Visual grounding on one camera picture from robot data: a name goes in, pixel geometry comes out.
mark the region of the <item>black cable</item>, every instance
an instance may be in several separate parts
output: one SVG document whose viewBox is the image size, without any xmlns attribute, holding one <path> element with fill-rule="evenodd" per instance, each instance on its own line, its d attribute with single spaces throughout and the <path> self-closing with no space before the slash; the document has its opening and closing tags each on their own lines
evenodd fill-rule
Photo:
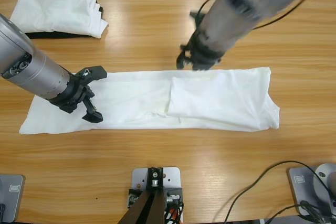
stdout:
<svg viewBox="0 0 336 224">
<path fill-rule="evenodd" d="M 310 168 L 308 165 L 302 163 L 302 162 L 299 162 L 299 161 L 283 161 L 283 162 L 279 162 L 277 164 L 274 164 L 274 165 L 271 165 L 270 167 L 268 167 L 258 178 L 256 181 L 254 181 L 251 185 L 249 185 L 246 189 L 244 189 L 240 194 L 238 194 L 238 196 L 234 199 L 234 201 L 232 202 L 230 208 L 229 208 L 229 211 L 227 212 L 227 215 L 226 215 L 226 218 L 224 220 L 224 223 L 223 224 L 227 224 L 227 220 L 229 218 L 229 215 L 233 209 L 233 206 L 234 204 L 236 203 L 236 201 L 244 194 L 246 193 L 247 191 L 249 191 L 251 188 L 253 188 L 261 179 L 262 177 L 264 177 L 264 175 L 269 172 L 271 169 L 273 169 L 274 167 L 276 166 L 279 166 L 279 165 L 282 165 L 282 164 L 286 164 L 286 163 L 296 163 L 296 164 L 300 164 L 300 165 L 303 165 L 305 166 L 306 168 L 308 168 L 314 175 L 315 177 L 319 180 L 319 182 L 323 185 L 323 187 L 327 190 L 329 196 L 331 198 L 333 198 L 334 200 L 336 200 L 336 197 L 335 195 L 332 193 L 331 190 L 329 190 L 329 188 L 323 183 L 323 181 L 321 180 L 321 178 L 314 172 L 314 170 L 312 168 Z"/>
<path fill-rule="evenodd" d="M 306 0 L 301 0 L 296 6 L 294 6 L 291 10 L 289 10 L 288 12 L 286 12 L 285 14 L 283 14 L 282 16 L 278 17 L 277 19 L 271 21 L 271 22 L 268 22 L 264 25 L 261 25 L 261 26 L 257 26 L 255 27 L 253 30 L 257 30 L 257 29 L 260 29 L 260 28 L 263 28 L 265 26 L 269 26 L 271 24 L 274 24 L 275 22 L 278 22 L 280 20 L 282 20 L 283 18 L 285 18 L 287 15 L 289 15 L 290 13 L 292 13 L 295 9 L 297 9 L 304 1 Z"/>
<path fill-rule="evenodd" d="M 292 205 L 292 206 L 289 206 L 289 207 L 285 207 L 284 209 L 278 211 L 275 215 L 273 215 L 268 221 L 265 222 L 265 224 L 270 224 L 279 214 L 281 214 L 282 212 L 284 212 L 288 209 L 294 208 L 294 207 L 300 207 L 300 205 Z"/>
<path fill-rule="evenodd" d="M 170 221 L 173 222 L 172 224 L 180 224 L 180 219 L 181 219 L 181 215 L 182 215 L 182 212 L 183 212 L 183 208 L 184 208 L 184 203 L 183 202 L 180 202 L 178 205 L 173 204 L 171 206 L 171 208 L 169 209 L 169 211 L 167 211 L 166 214 L 165 214 L 165 218 L 164 218 L 165 219 L 165 224 L 169 223 Z M 174 211 L 171 213 L 171 215 L 167 219 L 168 214 L 173 209 L 174 209 Z"/>
<path fill-rule="evenodd" d="M 199 18 L 199 15 L 201 14 L 201 11 L 202 9 L 204 8 L 204 6 L 209 2 L 210 0 L 206 0 L 203 5 L 201 5 L 200 9 L 198 10 L 197 12 L 197 15 L 195 17 L 195 20 L 198 20 Z M 282 16 L 276 18 L 275 20 L 272 20 L 271 22 L 268 22 L 264 25 L 261 25 L 261 26 L 257 26 L 255 28 L 253 28 L 253 30 L 257 30 L 257 29 L 260 29 L 260 28 L 263 28 L 263 27 L 266 27 L 266 26 L 269 26 L 271 24 L 274 24 L 275 22 L 278 22 L 280 20 L 282 20 L 283 18 L 285 18 L 286 16 L 288 16 L 289 14 L 291 14 L 294 10 L 296 10 L 304 1 L 306 0 L 301 0 L 296 6 L 294 6 L 291 10 L 289 10 L 288 12 L 286 12 L 285 14 L 283 14 Z"/>
<path fill-rule="evenodd" d="M 202 9 L 204 8 L 204 6 L 205 6 L 209 1 L 210 1 L 210 0 L 206 0 L 206 1 L 201 5 L 201 7 L 199 8 L 199 10 L 198 10 L 198 12 L 197 12 L 197 14 L 196 14 L 196 17 L 195 17 L 195 20 L 196 20 L 196 21 L 198 20 L 199 15 L 201 14 Z"/>
<path fill-rule="evenodd" d="M 176 220 L 175 220 L 172 224 L 180 224 L 181 216 L 182 216 L 183 209 L 184 209 L 184 203 L 181 202 L 181 203 L 179 204 L 179 209 L 180 209 L 180 206 L 181 206 L 180 213 L 179 213 L 178 216 L 176 216 Z"/>
</svg>

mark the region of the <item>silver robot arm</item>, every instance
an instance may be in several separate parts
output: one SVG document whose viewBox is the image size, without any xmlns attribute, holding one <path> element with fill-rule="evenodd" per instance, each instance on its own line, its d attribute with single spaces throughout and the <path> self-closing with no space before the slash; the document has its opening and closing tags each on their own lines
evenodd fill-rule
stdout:
<svg viewBox="0 0 336 224">
<path fill-rule="evenodd" d="M 107 77 L 101 66 L 84 68 L 72 74 L 53 62 L 10 20 L 0 14 L 0 74 L 19 87 L 38 95 L 61 110 L 72 113 L 83 102 L 87 114 L 83 119 L 103 121 L 90 98 L 94 93 L 88 84 Z"/>
<path fill-rule="evenodd" d="M 196 31 L 181 46 L 177 68 L 191 63 L 193 70 L 208 70 L 220 62 L 237 40 L 258 23 L 275 16 L 294 0 L 216 0 L 209 12 L 196 21 Z"/>
</svg>

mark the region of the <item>wood grain surface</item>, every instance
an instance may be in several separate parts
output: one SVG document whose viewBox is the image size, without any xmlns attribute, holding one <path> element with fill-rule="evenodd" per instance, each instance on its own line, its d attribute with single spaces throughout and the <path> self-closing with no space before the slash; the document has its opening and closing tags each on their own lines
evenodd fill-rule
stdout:
<svg viewBox="0 0 336 224">
<path fill-rule="evenodd" d="M 17 0 L 0 0 L 9 17 Z M 37 47 L 72 72 L 174 70 L 194 31 L 188 14 L 205 0 L 98 0 L 109 23 L 101 39 L 40 39 Z M 185 223 L 223 221 L 232 196 L 269 165 L 336 162 L 336 0 L 307 0 L 280 22 L 250 33 L 220 69 L 267 66 L 280 129 L 91 130 L 20 135 L 33 95 L 0 80 L 0 173 L 23 174 L 19 221 L 117 223 L 132 170 L 181 169 Z M 293 204 L 287 170 L 272 170 L 234 207 L 230 220 L 269 217 Z"/>
</svg>

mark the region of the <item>folded cloth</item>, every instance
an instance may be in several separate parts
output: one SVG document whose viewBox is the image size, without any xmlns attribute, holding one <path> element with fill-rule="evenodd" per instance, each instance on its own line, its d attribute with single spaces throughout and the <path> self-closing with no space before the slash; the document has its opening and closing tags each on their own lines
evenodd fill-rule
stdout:
<svg viewBox="0 0 336 224">
<path fill-rule="evenodd" d="M 11 21 L 25 33 L 63 32 L 100 38 L 107 27 L 96 0 L 18 0 Z"/>
<path fill-rule="evenodd" d="M 35 96 L 22 134 L 89 129 L 181 129 L 232 131 L 278 129 L 279 108 L 268 95 L 270 69 L 108 73 L 92 82 L 98 124 L 82 119 L 81 103 L 68 114 Z"/>
</svg>

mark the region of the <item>white cloth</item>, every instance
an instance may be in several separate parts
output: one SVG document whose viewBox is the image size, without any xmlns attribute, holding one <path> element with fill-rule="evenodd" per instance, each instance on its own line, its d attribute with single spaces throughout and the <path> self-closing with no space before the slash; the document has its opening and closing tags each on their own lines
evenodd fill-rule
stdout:
<svg viewBox="0 0 336 224">
<path fill-rule="evenodd" d="M 25 33 L 60 31 L 100 38 L 107 22 L 96 0 L 18 0 L 11 21 Z"/>
<path fill-rule="evenodd" d="M 90 84 L 92 102 L 103 114 L 98 124 L 35 96 L 22 134 L 89 129 L 208 128 L 232 131 L 278 129 L 279 108 L 268 95 L 269 68 L 211 71 L 108 73 Z"/>
</svg>

